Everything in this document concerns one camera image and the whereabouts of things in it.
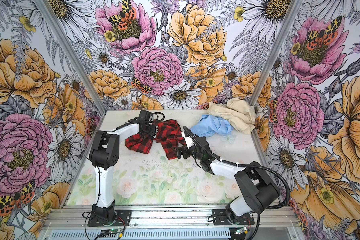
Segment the aluminium corner post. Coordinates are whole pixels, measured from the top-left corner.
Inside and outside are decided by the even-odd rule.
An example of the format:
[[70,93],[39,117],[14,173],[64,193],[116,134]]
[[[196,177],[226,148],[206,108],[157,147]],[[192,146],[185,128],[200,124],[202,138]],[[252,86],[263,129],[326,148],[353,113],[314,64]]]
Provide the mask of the aluminium corner post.
[[101,98],[99,97],[97,91],[95,90],[92,81],[87,75],[85,68],[80,62],[78,55],[76,54],[73,46],[71,45],[69,38],[66,36],[64,28],[60,24],[58,18],[56,17],[51,6],[49,5],[49,2],[36,1],[35,4],[39,9],[39,11],[41,12],[42,16],[44,17],[47,25],[51,28],[52,32],[55,34],[57,41],[59,42],[66,56],[73,65],[77,75],[82,80],[94,104],[99,109],[101,116],[104,116],[107,113],[107,108],[103,104]]
[[302,0],[294,0],[291,2],[290,7],[286,13],[284,22],[282,24],[282,27],[281,27],[278,35],[275,38],[275,42],[274,42],[274,44],[271,48],[271,51],[267,57],[265,65],[261,71],[257,85],[255,86],[254,91],[250,97],[250,101],[249,101],[250,106],[254,106],[255,103],[257,102],[258,97],[260,96],[260,93],[262,91],[262,88],[264,87],[264,85],[267,81],[267,78],[269,76],[271,68],[278,56],[278,52],[280,51],[280,49],[287,37],[287,34],[289,33],[290,29],[292,28],[292,26],[294,24],[294,20],[297,17],[302,4],[303,4]]

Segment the right green circuit board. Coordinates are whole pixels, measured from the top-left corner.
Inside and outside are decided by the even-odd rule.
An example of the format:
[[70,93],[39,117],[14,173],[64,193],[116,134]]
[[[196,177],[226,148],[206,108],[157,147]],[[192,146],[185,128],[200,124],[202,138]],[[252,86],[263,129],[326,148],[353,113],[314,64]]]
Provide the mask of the right green circuit board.
[[248,229],[246,227],[242,227],[240,229],[235,230],[235,235],[247,234]]

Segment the right aluminium corner post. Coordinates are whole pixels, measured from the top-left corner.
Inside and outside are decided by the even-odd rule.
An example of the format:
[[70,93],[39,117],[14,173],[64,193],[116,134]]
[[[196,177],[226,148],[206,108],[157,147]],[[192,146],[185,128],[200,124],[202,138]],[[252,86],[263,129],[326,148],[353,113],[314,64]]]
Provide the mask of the right aluminium corner post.
[[258,97],[260,96],[260,93],[262,91],[262,88],[264,87],[264,85],[267,81],[267,78],[269,76],[271,68],[278,56],[278,52],[280,51],[280,49],[287,37],[287,34],[289,33],[290,29],[292,28],[292,26],[294,24],[294,20],[297,17],[302,4],[303,4],[302,0],[294,0],[291,2],[290,7],[286,13],[284,22],[282,24],[282,27],[281,27],[278,35],[275,38],[275,42],[274,42],[274,44],[271,48],[271,51],[267,57],[265,65],[261,71],[257,85],[255,86],[254,91],[250,97],[250,101],[249,101],[250,106],[254,106],[255,103],[257,102]]

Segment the beige cream cloth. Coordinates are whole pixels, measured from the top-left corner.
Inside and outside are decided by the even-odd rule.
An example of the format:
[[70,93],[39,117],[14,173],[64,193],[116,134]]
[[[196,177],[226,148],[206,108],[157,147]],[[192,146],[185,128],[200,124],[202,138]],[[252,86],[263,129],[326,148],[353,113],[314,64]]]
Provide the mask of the beige cream cloth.
[[210,102],[207,109],[209,115],[227,120],[238,132],[250,135],[255,128],[256,113],[254,107],[245,100],[233,98],[225,105]]

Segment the green circuit board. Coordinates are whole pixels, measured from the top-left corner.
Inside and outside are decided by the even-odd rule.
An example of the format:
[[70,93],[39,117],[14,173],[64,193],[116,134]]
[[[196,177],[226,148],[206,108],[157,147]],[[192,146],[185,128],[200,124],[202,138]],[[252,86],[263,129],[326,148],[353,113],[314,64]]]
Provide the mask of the green circuit board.
[[121,238],[124,235],[125,228],[123,229],[107,229],[102,232],[104,238]]
[[235,235],[247,234],[248,229],[246,227],[242,227],[240,229],[235,230]]

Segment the left green circuit board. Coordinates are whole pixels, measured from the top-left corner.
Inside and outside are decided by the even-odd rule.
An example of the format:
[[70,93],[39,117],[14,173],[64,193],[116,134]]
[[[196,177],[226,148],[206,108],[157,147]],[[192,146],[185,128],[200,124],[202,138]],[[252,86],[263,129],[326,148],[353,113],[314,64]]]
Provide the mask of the left green circuit board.
[[123,229],[107,229],[102,232],[104,238],[121,238],[124,235],[125,228]]

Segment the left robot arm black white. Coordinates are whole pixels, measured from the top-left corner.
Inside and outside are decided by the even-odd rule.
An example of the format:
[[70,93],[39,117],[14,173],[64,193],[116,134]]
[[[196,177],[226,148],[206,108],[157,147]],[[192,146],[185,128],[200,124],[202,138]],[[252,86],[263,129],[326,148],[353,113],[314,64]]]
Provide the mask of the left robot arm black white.
[[116,219],[115,199],[112,193],[114,166],[120,157],[120,143],[136,134],[156,133],[156,125],[161,122],[159,113],[141,110],[139,115],[113,131],[97,131],[89,152],[89,161],[95,169],[96,192],[92,206],[91,220],[103,225],[111,225]]

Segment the aluminium front frame rail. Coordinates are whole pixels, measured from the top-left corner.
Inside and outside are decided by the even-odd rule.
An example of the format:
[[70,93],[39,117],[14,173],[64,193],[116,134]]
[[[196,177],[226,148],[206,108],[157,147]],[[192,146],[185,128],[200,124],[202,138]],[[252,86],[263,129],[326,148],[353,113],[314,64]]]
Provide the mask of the aluminium front frame rail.
[[303,233],[290,208],[266,210],[259,225],[247,226],[248,233],[235,235],[237,226],[214,226],[208,222],[213,209],[221,205],[191,206],[119,206],[131,210],[127,227],[88,227],[84,218],[88,206],[71,206],[53,210],[41,230],[40,240],[116,240],[104,238],[107,229],[125,228],[123,240],[247,240],[254,230],[256,240],[302,240]]

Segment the light blue cloth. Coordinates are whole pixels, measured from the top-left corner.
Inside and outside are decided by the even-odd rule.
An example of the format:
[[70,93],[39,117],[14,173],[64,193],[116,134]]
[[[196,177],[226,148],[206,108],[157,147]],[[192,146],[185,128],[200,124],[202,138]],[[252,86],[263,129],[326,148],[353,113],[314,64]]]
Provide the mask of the light blue cloth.
[[232,125],[221,117],[202,115],[199,122],[191,127],[191,132],[199,137],[210,137],[214,134],[227,135],[234,130]]

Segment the red black plaid cloth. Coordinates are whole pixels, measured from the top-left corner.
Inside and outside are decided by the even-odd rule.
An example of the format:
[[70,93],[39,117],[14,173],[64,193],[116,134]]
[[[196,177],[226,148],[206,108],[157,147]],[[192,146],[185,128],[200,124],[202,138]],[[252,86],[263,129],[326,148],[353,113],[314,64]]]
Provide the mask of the red black plaid cloth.
[[169,160],[177,158],[176,148],[185,145],[185,140],[181,133],[181,127],[176,120],[167,120],[154,126],[155,134],[147,131],[132,135],[125,141],[125,146],[130,151],[148,154],[153,145],[153,141],[160,143]]

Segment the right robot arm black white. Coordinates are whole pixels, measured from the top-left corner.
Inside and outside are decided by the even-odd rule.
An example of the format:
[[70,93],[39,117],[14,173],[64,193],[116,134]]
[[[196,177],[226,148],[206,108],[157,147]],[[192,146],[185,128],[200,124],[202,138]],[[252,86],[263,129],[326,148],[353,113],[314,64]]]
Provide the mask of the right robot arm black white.
[[270,169],[257,162],[240,165],[222,160],[213,154],[205,137],[184,136],[185,145],[177,148],[177,157],[193,157],[206,173],[233,180],[239,187],[240,195],[226,206],[226,218],[236,224],[245,214],[260,214],[271,207],[280,196],[280,190],[269,176]]

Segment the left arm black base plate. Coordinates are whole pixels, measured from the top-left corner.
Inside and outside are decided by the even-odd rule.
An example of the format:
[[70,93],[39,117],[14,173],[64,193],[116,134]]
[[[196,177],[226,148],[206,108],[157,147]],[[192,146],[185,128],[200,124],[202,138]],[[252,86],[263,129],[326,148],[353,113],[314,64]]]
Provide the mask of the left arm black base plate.
[[88,227],[127,227],[130,225],[131,210],[107,210],[96,208],[91,212]]

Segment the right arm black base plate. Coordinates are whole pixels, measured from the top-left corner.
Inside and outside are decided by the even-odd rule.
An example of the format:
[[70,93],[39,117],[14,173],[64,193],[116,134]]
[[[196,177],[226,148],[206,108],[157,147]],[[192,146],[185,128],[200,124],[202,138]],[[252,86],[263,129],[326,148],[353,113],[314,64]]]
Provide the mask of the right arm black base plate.
[[208,217],[208,222],[213,223],[214,226],[225,225],[254,225],[255,221],[251,214],[246,213],[240,217],[236,216],[232,211],[227,209],[213,209],[212,215]]

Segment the left aluminium corner post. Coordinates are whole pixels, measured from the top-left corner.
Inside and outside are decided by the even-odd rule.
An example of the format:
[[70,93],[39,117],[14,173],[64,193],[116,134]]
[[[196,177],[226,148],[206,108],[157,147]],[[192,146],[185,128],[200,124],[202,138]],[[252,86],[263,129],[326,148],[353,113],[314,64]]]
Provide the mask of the left aluminium corner post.
[[104,116],[107,113],[107,108],[103,104],[101,98],[99,97],[97,91],[95,90],[92,81],[87,75],[85,68],[80,62],[78,55],[76,54],[73,46],[71,45],[69,38],[66,36],[64,28],[60,24],[58,18],[56,17],[51,6],[49,5],[49,2],[36,1],[35,4],[39,9],[39,11],[41,12],[42,16],[44,17],[47,25],[51,28],[52,32],[55,34],[57,41],[59,42],[66,56],[73,65],[77,75],[82,80],[94,104],[99,109],[101,116]]

